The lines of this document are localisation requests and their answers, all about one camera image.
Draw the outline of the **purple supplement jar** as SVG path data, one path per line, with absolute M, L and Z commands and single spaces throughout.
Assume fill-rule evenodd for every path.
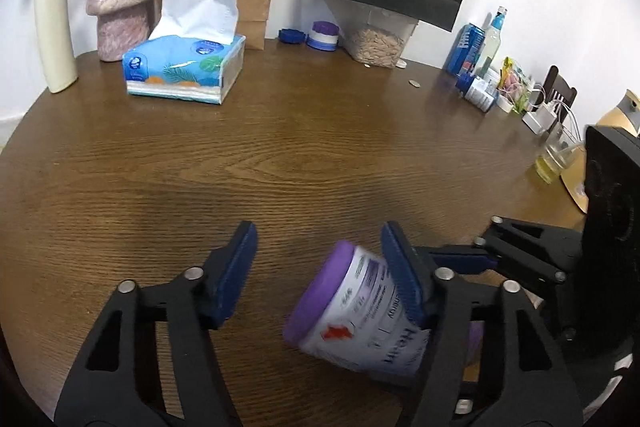
M 386 261 L 339 241 L 283 327 L 290 346 L 342 369 L 408 385 L 430 332 L 409 322 Z

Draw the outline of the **glass with yellow liquid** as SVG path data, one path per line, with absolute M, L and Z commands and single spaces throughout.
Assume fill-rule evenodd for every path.
M 582 140 L 577 139 L 564 124 L 557 122 L 549 132 L 544 148 L 535 160 L 534 168 L 539 178 L 547 184 L 554 182 L 573 164 L 581 147 Z

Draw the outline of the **white charger block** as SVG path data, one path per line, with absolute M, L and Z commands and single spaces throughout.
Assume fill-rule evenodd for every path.
M 542 135 L 554 127 L 559 119 L 561 108 L 561 101 L 552 100 L 544 102 L 535 110 L 530 110 L 523 116 L 523 124 L 525 124 L 534 135 Z

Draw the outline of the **white blue pill bottle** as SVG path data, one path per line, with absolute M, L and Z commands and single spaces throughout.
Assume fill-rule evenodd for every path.
M 480 76 L 462 74 L 457 77 L 456 88 L 466 101 L 487 113 L 497 100 L 497 89 Z

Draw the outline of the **colourful snack packets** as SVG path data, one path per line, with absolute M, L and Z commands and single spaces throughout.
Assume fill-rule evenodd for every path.
M 526 75 L 521 66 L 512 57 L 506 57 L 500 68 L 498 93 L 510 105 L 513 112 L 524 114 L 529 110 L 530 97 L 535 88 L 531 75 Z

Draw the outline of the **dark wooden chair back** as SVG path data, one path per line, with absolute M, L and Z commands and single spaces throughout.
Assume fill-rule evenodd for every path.
M 542 85 L 542 91 L 544 91 L 544 103 L 551 103 L 556 120 L 563 122 L 568 115 L 568 110 L 573 106 L 577 90 L 568 85 L 555 65 L 551 65 Z

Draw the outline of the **blue drink can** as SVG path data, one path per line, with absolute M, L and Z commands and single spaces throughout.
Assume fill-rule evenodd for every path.
M 449 53 L 446 72 L 453 76 L 469 74 L 476 63 L 480 47 L 485 40 L 485 31 L 471 23 L 463 26 L 458 40 Z

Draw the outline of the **blue tissue box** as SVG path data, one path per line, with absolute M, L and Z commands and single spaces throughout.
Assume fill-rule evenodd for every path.
M 122 57 L 131 95 L 220 105 L 243 67 L 238 0 L 162 0 L 150 38 Z

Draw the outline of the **clear container with seeds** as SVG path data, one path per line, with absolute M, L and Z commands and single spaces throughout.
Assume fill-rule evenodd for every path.
M 350 0 L 326 0 L 340 32 L 338 44 L 356 62 L 393 69 L 416 30 L 415 18 Z

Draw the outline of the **clear glass bottle blue cap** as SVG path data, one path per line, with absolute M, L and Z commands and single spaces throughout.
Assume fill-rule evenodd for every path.
M 488 29 L 485 31 L 485 38 L 480 50 L 478 51 L 478 57 L 473 70 L 474 77 L 484 78 L 488 69 L 490 69 L 490 65 L 494 60 L 501 43 L 501 29 L 504 19 L 506 18 L 506 12 L 508 12 L 506 8 L 499 6 L 496 15 L 492 19 Z

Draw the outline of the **small purple white jar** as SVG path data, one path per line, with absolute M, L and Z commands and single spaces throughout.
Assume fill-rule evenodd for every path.
M 306 45 L 311 49 L 323 52 L 334 52 L 337 49 L 340 28 L 326 20 L 316 20 L 307 34 Z

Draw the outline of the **blue jar lid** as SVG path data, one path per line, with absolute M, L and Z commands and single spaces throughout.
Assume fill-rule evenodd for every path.
M 282 28 L 278 33 L 278 40 L 285 44 L 302 44 L 306 39 L 306 34 L 298 29 Z

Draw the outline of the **cream thermos bottle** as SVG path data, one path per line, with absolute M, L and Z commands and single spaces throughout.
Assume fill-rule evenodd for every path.
M 38 50 L 51 93 L 70 87 L 78 78 L 70 34 L 67 0 L 34 0 Z

